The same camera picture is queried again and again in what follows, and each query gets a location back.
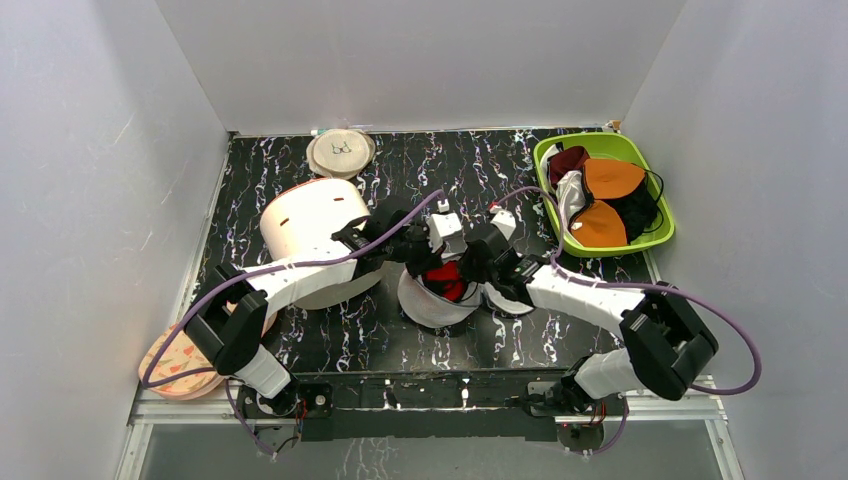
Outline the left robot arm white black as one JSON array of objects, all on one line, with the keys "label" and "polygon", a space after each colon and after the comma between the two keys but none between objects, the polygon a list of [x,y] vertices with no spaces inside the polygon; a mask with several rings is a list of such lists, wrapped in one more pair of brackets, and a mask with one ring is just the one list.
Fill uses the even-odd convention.
[{"label": "left robot arm white black", "polygon": [[304,404],[306,393],[263,346],[266,320],[307,296],[350,286],[386,262],[412,274],[441,267],[446,240],[462,227],[448,213],[420,220],[423,208],[393,199],[369,214],[344,214],[333,203],[309,223],[323,233],[295,254],[251,269],[218,267],[179,327],[216,374],[241,381],[271,414],[288,416]]}]

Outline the red black bra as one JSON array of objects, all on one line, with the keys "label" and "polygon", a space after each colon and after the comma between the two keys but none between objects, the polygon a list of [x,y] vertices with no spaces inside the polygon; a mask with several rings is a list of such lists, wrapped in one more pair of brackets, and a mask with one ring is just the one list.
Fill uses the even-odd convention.
[{"label": "red black bra", "polygon": [[464,300],[469,292],[469,282],[460,275],[457,261],[425,272],[421,281],[430,292],[452,303]]}]

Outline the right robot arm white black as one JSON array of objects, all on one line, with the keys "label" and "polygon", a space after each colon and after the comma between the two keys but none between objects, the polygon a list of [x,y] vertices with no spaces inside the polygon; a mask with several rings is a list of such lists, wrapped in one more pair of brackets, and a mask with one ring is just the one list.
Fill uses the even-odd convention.
[{"label": "right robot arm white black", "polygon": [[611,395],[648,390],[679,400],[718,351],[718,342],[678,290],[666,284],[620,288],[520,255],[495,226],[473,230],[459,260],[462,277],[503,297],[565,313],[616,336],[621,348],[578,360],[556,381],[536,381],[509,400],[534,416],[587,414]]}]

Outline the white mesh laundry bag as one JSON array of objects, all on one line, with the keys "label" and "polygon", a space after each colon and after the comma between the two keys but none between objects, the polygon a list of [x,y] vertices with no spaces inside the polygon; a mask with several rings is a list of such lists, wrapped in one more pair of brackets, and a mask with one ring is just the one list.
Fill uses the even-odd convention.
[{"label": "white mesh laundry bag", "polygon": [[[448,261],[457,261],[460,257]],[[469,282],[469,292],[459,303],[452,303],[424,287],[421,276],[410,276],[403,269],[397,290],[399,305],[415,323],[430,329],[453,326],[465,321],[474,312],[486,308],[506,317],[519,317],[535,310],[533,306],[505,298],[490,283]]]}]

